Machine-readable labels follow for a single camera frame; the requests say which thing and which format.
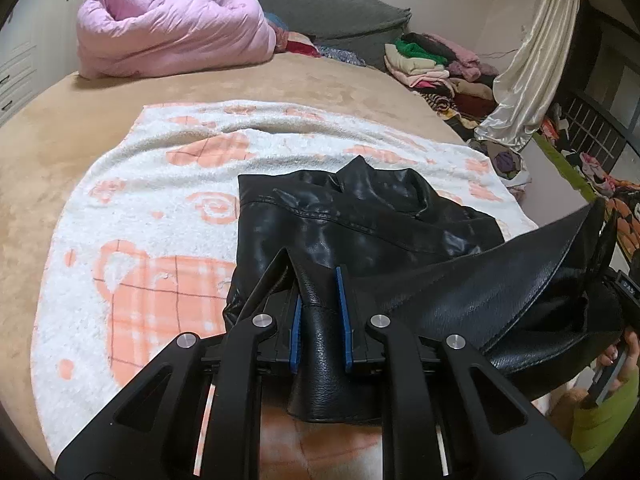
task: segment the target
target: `orange and white blanket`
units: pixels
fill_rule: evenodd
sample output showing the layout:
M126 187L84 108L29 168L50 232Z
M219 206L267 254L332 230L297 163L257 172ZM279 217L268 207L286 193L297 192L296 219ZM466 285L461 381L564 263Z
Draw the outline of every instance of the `orange and white blanket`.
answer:
M440 195L494 216L507 240L536 227L466 146L292 104L145 107L78 184L52 238L31 370L53 457L177 334L224 331L239 174L337 171L357 155L414 168ZM260 461L262 478L381 478L380 430L265 406Z

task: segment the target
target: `curtain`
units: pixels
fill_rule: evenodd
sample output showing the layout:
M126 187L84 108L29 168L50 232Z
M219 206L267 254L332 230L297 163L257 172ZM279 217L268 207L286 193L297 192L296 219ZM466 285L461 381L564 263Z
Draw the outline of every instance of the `curtain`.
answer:
M497 108L476 137L521 150L540 126L558 88L580 0L542 0L530 33L494 81Z

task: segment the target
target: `metal pivot bolt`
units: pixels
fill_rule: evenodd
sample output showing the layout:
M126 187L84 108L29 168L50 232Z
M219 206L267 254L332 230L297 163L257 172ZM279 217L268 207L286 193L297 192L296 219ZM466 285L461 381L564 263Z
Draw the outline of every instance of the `metal pivot bolt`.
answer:
M446 341L447 345L454 350L460 350L461 348L464 348L466 344L465 338L458 334L451 334L447 337Z
M258 314L254 316L253 322L255 326L264 328L273 322L273 317L269 316L269 314Z
M180 348L191 348L196 344L197 338L193 334L189 332L185 332L184 334L180 334L178 336L178 346Z
M377 328L385 328L391 324L391 320L384 314L371 316L371 324Z

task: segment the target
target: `pink comforter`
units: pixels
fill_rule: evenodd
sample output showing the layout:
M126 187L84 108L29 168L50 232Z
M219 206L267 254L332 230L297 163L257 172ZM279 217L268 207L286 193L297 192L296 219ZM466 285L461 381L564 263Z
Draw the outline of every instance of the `pink comforter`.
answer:
M155 77L267 61L275 32L258 0L84 0L80 75Z

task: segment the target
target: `person's arm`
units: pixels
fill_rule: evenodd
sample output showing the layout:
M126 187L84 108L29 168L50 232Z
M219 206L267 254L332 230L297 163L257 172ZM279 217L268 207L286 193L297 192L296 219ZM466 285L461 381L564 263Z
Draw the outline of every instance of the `person's arm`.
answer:
M574 413L571 444L580 454L587 469L613 443L638 402L638 335L632 330L626 330L625 340L629 346L629 354L609 390L609 397L596 408L583 409L578 405ZM615 346L610 346L598 361L603 366L611 366L616 357Z

